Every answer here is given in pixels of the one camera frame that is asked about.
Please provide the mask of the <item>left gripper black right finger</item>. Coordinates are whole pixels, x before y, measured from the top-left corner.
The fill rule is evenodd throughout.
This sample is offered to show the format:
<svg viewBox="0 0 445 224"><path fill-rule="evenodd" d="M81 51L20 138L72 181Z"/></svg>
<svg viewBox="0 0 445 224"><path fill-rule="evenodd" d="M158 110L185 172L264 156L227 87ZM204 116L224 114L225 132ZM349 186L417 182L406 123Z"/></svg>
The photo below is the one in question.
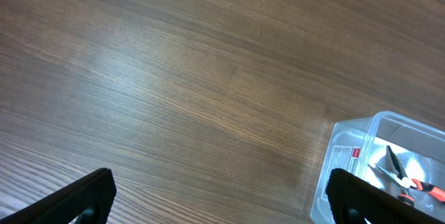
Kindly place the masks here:
<svg viewBox="0 0 445 224"><path fill-rule="evenodd" d="M331 171L326 193L336 224L444 224L341 168Z"/></svg>

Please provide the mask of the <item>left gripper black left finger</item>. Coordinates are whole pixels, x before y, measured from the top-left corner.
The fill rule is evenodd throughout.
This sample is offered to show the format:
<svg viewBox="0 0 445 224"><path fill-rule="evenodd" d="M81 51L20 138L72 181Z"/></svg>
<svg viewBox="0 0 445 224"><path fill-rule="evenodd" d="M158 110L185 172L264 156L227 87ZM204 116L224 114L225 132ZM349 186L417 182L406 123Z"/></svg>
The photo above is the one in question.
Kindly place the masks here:
<svg viewBox="0 0 445 224"><path fill-rule="evenodd" d="M106 223L117 189L112 170L100 168L1 219L1 224Z"/></svg>

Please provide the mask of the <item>orange black needle-nose pliers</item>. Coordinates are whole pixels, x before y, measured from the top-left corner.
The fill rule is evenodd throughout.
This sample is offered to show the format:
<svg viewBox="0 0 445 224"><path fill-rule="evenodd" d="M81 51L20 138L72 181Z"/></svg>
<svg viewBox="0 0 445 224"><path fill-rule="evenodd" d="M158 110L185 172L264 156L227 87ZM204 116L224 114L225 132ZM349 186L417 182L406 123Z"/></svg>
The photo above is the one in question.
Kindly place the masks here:
<svg viewBox="0 0 445 224"><path fill-rule="evenodd" d="M399 161L396 154L393 152L390 146L386 146L387 155L390 158L390 162L394 167L394 172L391 172L379 164L375 164L375 167L391 182L400 188L400 194L397 198L409 205L414 207L415 199L410 195L410 190L420 191L427 193L432 196L438 202L444 205L444 190L429 184L427 182L422 182L421 180L410 178L401 162Z"/></svg>

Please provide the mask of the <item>clear plastic container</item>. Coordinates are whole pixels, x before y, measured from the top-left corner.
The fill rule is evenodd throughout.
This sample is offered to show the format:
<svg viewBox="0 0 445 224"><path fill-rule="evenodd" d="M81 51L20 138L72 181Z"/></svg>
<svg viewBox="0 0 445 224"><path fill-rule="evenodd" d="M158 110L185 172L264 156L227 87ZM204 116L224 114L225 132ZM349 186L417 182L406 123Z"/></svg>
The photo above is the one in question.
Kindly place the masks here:
<svg viewBox="0 0 445 224"><path fill-rule="evenodd" d="M390 146L410 178L444 190L444 132L391 111L373 117L337 122L327 144L310 216L315 223L333 223L326 186L330 173L341 168L396 197L400 188L376 167L394 172ZM440 221L444 205L427 193L410 190L414 207Z"/></svg>

